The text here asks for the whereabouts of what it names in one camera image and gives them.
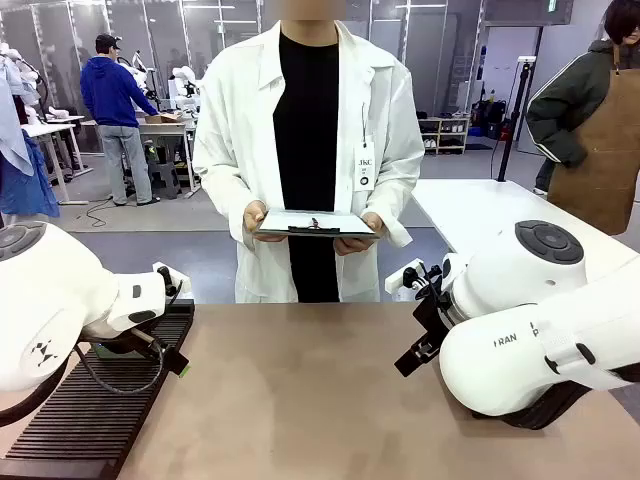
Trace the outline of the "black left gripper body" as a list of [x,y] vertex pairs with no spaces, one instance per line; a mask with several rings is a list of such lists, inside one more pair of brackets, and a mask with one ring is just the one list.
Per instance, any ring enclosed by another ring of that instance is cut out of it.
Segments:
[[133,328],[122,332],[114,338],[102,338],[83,332],[79,336],[79,341],[100,344],[109,350],[147,350],[153,346],[156,338],[144,331]]

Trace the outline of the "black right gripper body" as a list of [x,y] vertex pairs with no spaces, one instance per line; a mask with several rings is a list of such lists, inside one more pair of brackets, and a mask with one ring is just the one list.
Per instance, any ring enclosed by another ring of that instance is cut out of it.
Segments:
[[420,301],[413,312],[414,318],[424,328],[422,343],[441,345],[449,331],[453,328],[448,315],[452,302],[448,292],[440,292],[435,287],[423,287],[417,294]]

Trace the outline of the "person's left hand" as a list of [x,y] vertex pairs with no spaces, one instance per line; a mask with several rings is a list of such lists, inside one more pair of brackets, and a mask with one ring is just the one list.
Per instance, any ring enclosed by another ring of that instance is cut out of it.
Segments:
[[385,233],[384,222],[376,213],[366,213],[362,217],[362,220],[372,231],[375,232],[375,237],[338,237],[334,240],[334,250],[337,255],[346,256],[354,253],[365,252]]

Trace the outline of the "person's right hand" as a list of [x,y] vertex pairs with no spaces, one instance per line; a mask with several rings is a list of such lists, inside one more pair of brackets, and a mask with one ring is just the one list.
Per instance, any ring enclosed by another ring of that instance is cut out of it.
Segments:
[[266,206],[261,201],[256,200],[249,203],[243,214],[244,226],[247,232],[250,233],[254,239],[261,242],[277,243],[283,241],[285,239],[283,235],[259,234],[257,232],[266,213]]

